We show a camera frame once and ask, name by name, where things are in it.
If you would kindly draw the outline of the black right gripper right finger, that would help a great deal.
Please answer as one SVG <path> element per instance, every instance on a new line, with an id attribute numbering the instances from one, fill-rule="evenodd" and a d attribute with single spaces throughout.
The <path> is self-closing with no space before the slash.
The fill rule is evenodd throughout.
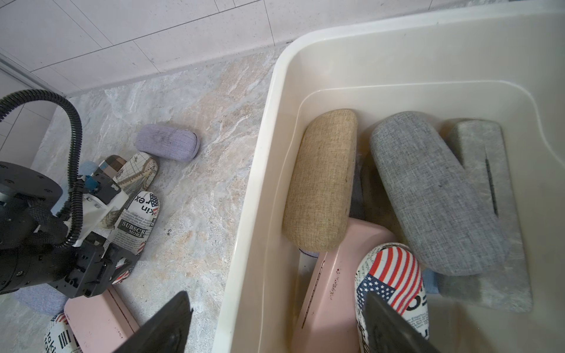
<path id="1" fill-rule="evenodd" d="M 363 308 L 369 352 L 438 353 L 400 314 L 375 292 L 366 296 Z"/>

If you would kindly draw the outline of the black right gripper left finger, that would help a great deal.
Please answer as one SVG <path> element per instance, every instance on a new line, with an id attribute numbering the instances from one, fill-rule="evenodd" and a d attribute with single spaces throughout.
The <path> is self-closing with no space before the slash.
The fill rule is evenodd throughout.
<path id="1" fill-rule="evenodd" d="M 115 353 L 185 351 L 193 316 L 187 291 L 181 291 L 167 302 Z"/>

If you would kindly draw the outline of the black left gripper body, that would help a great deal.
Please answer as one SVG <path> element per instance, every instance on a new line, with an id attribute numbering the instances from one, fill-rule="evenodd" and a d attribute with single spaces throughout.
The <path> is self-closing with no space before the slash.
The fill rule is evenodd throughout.
<path id="1" fill-rule="evenodd" d="M 70 270 L 49 285 L 69 298 L 103 294 L 137 263 L 137 255 L 92 232 L 74 249 Z"/>

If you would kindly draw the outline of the pink case front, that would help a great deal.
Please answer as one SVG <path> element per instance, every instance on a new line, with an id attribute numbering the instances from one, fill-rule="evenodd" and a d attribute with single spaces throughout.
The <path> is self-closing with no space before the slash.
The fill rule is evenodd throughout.
<path id="1" fill-rule="evenodd" d="M 83 352 L 114 352 L 139 329 L 114 287 L 68 300 L 64 313 Z"/>

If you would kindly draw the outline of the pink case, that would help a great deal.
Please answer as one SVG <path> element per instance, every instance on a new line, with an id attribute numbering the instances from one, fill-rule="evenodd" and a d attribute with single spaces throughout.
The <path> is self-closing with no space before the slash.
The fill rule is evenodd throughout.
<path id="1" fill-rule="evenodd" d="M 292 352 L 359 352 L 355 273 L 373 248 L 396 241 L 380 225 L 350 218 L 344 240 L 319 255 L 291 340 Z"/>
<path id="2" fill-rule="evenodd" d="M 114 352 L 139 329 L 114 287 L 68 300 L 64 313 L 83 352 Z"/>

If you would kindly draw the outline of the flag newspaper glasses case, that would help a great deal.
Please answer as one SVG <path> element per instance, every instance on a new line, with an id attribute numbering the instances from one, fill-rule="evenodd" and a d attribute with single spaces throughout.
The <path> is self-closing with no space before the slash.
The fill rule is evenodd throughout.
<path id="1" fill-rule="evenodd" d="M 360 262 L 355 273 L 355 314 L 360 350 L 369 351 L 369 334 L 363 309 L 366 296 L 377 294 L 425 339 L 430 338 L 428 300 L 420 265 L 401 243 L 381 244 Z"/>

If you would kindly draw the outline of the light grey slit case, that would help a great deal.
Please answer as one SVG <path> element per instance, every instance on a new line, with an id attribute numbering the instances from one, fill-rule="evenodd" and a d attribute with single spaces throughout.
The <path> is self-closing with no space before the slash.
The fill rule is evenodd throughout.
<path id="1" fill-rule="evenodd" d="M 473 260 L 481 198 L 425 114 L 382 120 L 369 141 L 372 157 L 409 247 L 419 262 L 447 276 L 479 274 L 493 257 Z"/>

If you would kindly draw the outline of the grey rectangular case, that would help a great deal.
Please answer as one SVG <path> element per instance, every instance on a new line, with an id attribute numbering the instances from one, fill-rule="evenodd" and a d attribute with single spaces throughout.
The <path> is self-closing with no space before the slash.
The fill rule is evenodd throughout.
<path id="1" fill-rule="evenodd" d="M 534 300 L 519 214 L 501 126 L 492 121 L 456 123 L 445 138 L 481 198 L 481 219 L 473 240 L 473 260 L 494 263 L 470 276 L 438 275 L 438 291 L 461 302 L 527 313 Z"/>

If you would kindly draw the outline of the cream plastic storage box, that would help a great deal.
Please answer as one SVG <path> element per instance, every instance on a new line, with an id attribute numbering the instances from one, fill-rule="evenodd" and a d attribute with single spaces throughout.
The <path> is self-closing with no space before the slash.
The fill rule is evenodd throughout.
<path id="1" fill-rule="evenodd" d="M 564 3 L 515 1 L 338 26 L 277 60 L 225 287 L 215 352 L 287 352 L 302 301 L 300 251 L 282 234 L 306 126 L 356 112 L 360 145 L 382 119 L 427 113 L 503 130 L 534 308 L 504 313 L 429 297 L 442 352 L 564 350 Z"/>

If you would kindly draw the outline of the purple glasses case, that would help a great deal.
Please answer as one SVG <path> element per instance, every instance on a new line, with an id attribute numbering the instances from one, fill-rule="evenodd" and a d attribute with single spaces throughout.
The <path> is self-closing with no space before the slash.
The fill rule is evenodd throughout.
<path id="1" fill-rule="evenodd" d="M 300 251 L 301 251 L 301 253 L 303 253 L 303 254 L 305 254 L 309 257 L 312 257 L 312 258 L 318 258 L 319 257 L 318 252 L 310 252 L 310 251 L 306 251 L 306 250 L 303 250 L 303 249 L 300 249 Z"/>

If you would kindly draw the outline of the brown tan glasses case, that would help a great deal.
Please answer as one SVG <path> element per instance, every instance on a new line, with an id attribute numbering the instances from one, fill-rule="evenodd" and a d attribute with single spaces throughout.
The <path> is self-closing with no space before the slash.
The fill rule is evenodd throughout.
<path id="1" fill-rule="evenodd" d="M 405 244 L 406 237 L 370 153 L 363 159 L 360 180 L 366 220 L 390 230 L 400 243 Z"/>

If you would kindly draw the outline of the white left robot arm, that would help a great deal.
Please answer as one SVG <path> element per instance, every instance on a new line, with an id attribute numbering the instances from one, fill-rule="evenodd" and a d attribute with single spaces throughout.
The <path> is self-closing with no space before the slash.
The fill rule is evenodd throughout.
<path id="1" fill-rule="evenodd" d="M 28 89 L 1 99 L 1 117 L 34 101 L 48 101 L 69 117 L 68 189 L 14 163 L 1 163 L 1 293 L 47 284 L 66 297 L 105 292 L 139 260 L 94 230 L 129 197 L 101 169 L 79 173 L 82 122 L 76 108 L 52 91 Z"/>

